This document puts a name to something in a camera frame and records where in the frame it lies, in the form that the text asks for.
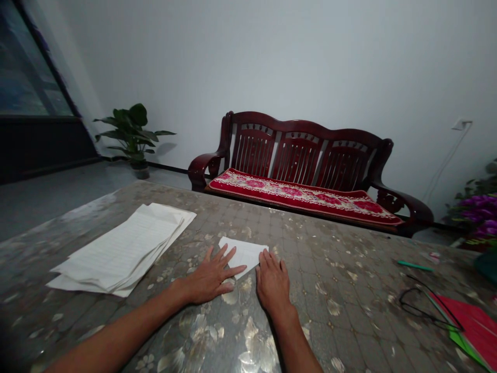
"table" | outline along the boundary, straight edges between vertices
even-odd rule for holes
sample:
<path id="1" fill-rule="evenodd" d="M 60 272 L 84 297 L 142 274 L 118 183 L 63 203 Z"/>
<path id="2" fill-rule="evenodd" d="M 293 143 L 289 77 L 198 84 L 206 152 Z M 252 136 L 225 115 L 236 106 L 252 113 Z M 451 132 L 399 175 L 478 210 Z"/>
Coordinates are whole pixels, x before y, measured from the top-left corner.
<path id="1" fill-rule="evenodd" d="M 56 276 L 51 268 L 151 202 L 198 215 L 128 298 L 45 286 Z M 268 245 L 285 259 L 291 301 L 325 371 L 484 371 L 458 354 L 445 331 L 396 304 L 401 290 L 413 286 L 406 276 L 411 274 L 495 319 L 495 289 L 472 268 L 474 253 L 145 181 L 0 245 L 0 303 L 4 330 L 13 341 L 10 356 L 25 371 L 41 371 L 192 271 L 224 235 Z M 434 265 L 419 254 L 431 251 L 441 253 L 443 262 Z M 397 260 L 436 271 L 402 267 Z M 232 293 L 179 312 L 123 371 L 281 371 L 276 346 L 251 270 Z"/>

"potted plant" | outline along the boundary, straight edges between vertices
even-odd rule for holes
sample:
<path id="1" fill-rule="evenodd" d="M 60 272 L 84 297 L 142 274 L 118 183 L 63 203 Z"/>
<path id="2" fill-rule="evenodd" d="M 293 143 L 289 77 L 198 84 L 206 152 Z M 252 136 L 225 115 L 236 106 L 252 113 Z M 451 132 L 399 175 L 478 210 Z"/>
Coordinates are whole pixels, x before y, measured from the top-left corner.
<path id="1" fill-rule="evenodd" d="M 145 147 L 155 147 L 154 142 L 158 142 L 158 136 L 175 135 L 169 131 L 146 131 L 143 129 L 147 125 L 147 109 L 143 104 L 131 106 L 129 110 L 114 109 L 113 117 L 94 119 L 94 122 L 104 122 L 115 127 L 111 131 L 102 132 L 95 136 L 98 142 L 102 136 L 110 137 L 119 141 L 121 146 L 107 147 L 109 149 L 120 150 L 129 160 L 131 168 L 138 179 L 150 177 L 145 153 L 155 154 L 153 149 Z"/>
<path id="2" fill-rule="evenodd" d="M 483 244 L 487 246 L 487 252 L 476 258 L 475 268 L 497 286 L 497 218 L 483 223 L 476 231 L 475 236 L 476 238 L 467 241 L 470 245 Z"/>
<path id="3" fill-rule="evenodd" d="M 486 170 L 490 177 L 468 181 L 465 194 L 456 195 L 460 201 L 450 207 L 449 217 L 470 232 L 463 247 L 483 252 L 475 267 L 497 285 L 497 159 Z"/>

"hand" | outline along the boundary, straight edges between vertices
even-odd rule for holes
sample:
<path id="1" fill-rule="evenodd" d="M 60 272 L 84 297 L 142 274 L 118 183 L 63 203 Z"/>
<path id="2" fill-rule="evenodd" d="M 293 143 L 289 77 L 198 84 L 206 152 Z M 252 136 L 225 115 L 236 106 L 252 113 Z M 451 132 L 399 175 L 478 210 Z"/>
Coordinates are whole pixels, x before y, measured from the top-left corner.
<path id="1" fill-rule="evenodd" d="M 274 320 L 278 315 L 286 314 L 290 302 L 290 279 L 285 261 L 278 262 L 276 255 L 266 249 L 259 254 L 260 267 L 256 267 L 257 295 L 262 306 Z"/>
<path id="2" fill-rule="evenodd" d="M 243 265 L 227 270 L 224 269 L 237 251 L 236 247 L 232 248 L 228 255 L 223 256 L 226 249 L 228 249 L 228 244 L 225 244 L 211 260 L 213 249 L 211 247 L 207 251 L 206 257 L 195 272 L 184 279 L 178 279 L 181 280 L 181 284 L 187 294 L 188 303 L 202 304 L 216 298 L 218 295 L 232 292 L 233 285 L 222 282 L 227 278 L 243 272 L 247 268 L 246 265 Z"/>

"floor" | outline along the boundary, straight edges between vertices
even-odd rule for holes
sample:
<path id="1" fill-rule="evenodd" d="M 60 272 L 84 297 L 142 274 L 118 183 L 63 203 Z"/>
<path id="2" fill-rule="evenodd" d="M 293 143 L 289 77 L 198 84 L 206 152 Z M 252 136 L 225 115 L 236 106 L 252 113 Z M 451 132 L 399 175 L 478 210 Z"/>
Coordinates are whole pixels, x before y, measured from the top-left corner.
<path id="1" fill-rule="evenodd" d="M 0 185 L 0 242 L 56 218 L 136 180 L 126 162 L 100 162 L 14 184 Z M 149 181 L 190 189 L 188 176 L 150 168 Z M 415 239 L 450 245 L 457 237 L 436 229 Z"/>

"bench seat cushion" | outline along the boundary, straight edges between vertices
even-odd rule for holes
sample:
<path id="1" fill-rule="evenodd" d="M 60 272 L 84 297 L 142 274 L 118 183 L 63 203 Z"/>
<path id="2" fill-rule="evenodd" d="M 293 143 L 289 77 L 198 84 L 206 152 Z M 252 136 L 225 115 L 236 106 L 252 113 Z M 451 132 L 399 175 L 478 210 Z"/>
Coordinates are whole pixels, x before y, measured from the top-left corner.
<path id="1" fill-rule="evenodd" d="M 403 221 L 388 212 L 365 191 L 340 192 L 261 176 L 229 168 L 209 183 L 209 188 L 324 215 L 383 225 Z"/>

